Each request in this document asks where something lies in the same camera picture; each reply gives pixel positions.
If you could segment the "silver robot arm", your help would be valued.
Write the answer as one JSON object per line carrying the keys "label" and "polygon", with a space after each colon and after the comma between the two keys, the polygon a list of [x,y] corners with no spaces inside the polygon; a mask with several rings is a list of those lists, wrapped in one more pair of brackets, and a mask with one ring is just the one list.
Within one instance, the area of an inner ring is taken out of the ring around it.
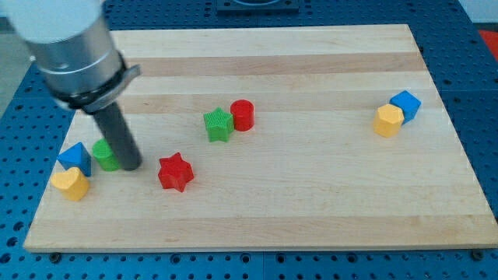
{"label": "silver robot arm", "polygon": [[2,0],[52,96],[88,114],[102,110],[140,75],[115,47],[95,0]]}

